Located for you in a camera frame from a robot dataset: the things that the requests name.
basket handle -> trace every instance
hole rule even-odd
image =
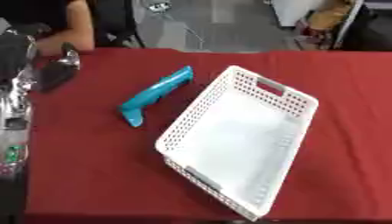
[[[284,94],[284,90],[286,89],[286,86],[261,75],[257,75],[257,86],[278,96],[282,96]]]

gray floor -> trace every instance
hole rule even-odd
[[[135,0],[136,21],[148,47],[184,52],[254,53],[289,48],[263,0],[171,0],[167,16],[154,15]],[[192,29],[200,40],[188,31]]]

red tablecloth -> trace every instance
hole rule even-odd
[[[164,165],[154,142],[229,65],[319,99],[269,218],[392,219],[392,54],[183,53],[100,49],[77,78],[35,94],[28,214],[230,219],[231,211]],[[131,128],[116,106],[182,66],[195,82]]]

white wall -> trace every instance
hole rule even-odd
[[[306,14],[328,0],[272,0],[281,26],[294,26]]]

black chair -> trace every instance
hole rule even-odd
[[[124,46],[131,37],[145,48],[137,32],[132,0],[90,0],[97,46]]]

